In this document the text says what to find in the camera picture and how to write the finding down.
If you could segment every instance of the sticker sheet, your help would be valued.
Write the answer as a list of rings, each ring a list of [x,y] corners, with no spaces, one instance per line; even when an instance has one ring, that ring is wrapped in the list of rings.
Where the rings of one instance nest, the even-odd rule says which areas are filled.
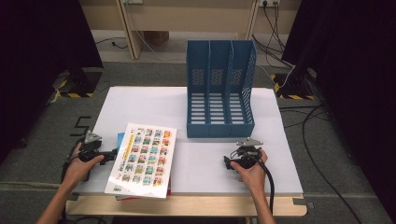
[[[105,193],[166,198],[177,129],[129,123]]]

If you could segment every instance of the person's right hand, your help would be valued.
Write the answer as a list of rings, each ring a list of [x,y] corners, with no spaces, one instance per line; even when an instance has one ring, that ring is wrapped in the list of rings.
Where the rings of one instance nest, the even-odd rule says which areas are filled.
[[[262,161],[266,162],[268,159],[267,154],[262,149],[260,149],[260,152],[262,154]],[[231,161],[231,166],[240,174],[240,181],[245,183],[250,193],[263,193],[265,172],[257,162],[249,169],[243,168],[235,161]]]

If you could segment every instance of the white table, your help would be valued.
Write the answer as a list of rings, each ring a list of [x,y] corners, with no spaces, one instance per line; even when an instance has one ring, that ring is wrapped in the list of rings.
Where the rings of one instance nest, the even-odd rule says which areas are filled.
[[[282,206],[276,205],[275,215],[303,216],[306,213],[306,206],[293,204],[292,201],[292,198],[303,198],[303,189],[290,154],[273,90],[253,88],[251,107],[255,120],[251,138],[263,142],[262,147],[269,157],[266,165],[275,181],[276,201],[286,202],[290,207],[294,206],[292,209],[298,208],[297,213],[292,213],[290,210],[283,210]],[[255,216],[254,206],[252,207],[249,203],[251,199],[245,185],[237,181],[238,174],[235,171],[225,168],[223,161],[223,156],[229,156],[232,151],[237,149],[235,143],[242,139],[189,139],[187,138],[186,121],[187,88],[185,87],[113,87],[109,90],[93,132],[103,137],[100,150],[108,151],[117,146],[117,134],[123,133],[129,122],[177,128],[177,142],[171,174],[173,196],[160,203],[163,203],[163,208],[165,208],[169,206],[166,204],[172,204],[178,199],[183,199],[184,203],[186,199],[191,199],[191,202],[185,204],[184,209],[174,210],[173,215],[168,210],[157,208],[154,210],[157,215],[191,215],[189,206],[191,209],[199,206],[205,207],[205,203],[201,202],[200,205],[198,203],[205,197],[212,197],[211,199],[216,199],[215,201],[218,203],[224,203],[224,200],[231,201],[227,202],[227,205],[223,205],[218,212],[213,211],[213,208],[203,208],[206,211],[202,212],[204,215],[227,216],[226,214],[228,214],[228,216],[235,216],[235,214],[241,215],[242,211],[242,214],[246,216]],[[139,210],[140,212],[136,213],[134,210],[136,209],[135,203],[140,204],[138,206],[140,208],[142,204],[148,203],[148,211],[154,209],[150,206],[152,200],[139,199],[125,204],[126,202],[115,201],[113,196],[104,196],[106,182],[113,163],[111,161],[104,166],[97,165],[91,172],[90,180],[81,183],[75,189],[75,192],[85,195],[85,198],[80,196],[82,200],[69,202],[67,207],[69,214],[95,215],[101,211],[102,215],[125,215],[124,209],[132,206],[127,214],[141,215],[142,211]],[[98,207],[95,211],[92,207],[98,204],[97,200],[105,200],[112,204],[108,206],[112,209],[104,210],[104,208]],[[85,211],[84,206],[91,208]]]

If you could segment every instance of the yellow black tape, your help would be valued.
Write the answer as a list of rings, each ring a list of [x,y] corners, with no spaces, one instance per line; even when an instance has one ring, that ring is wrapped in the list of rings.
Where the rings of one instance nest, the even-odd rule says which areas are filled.
[[[61,92],[62,97],[80,98],[80,97],[92,97],[93,93],[73,93],[73,92]]]
[[[279,88],[278,83],[275,82],[276,75],[271,75],[271,79],[274,81],[274,91],[276,97],[281,99],[292,99],[292,100],[314,100],[315,97],[309,92],[299,93],[299,94],[284,94],[282,93],[281,88]]]

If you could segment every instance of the wrist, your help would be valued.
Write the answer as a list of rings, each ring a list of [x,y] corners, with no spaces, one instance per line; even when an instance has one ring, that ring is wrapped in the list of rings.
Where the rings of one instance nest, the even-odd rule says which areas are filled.
[[[64,194],[70,194],[76,186],[72,183],[63,182],[61,186],[59,186],[58,191]]]

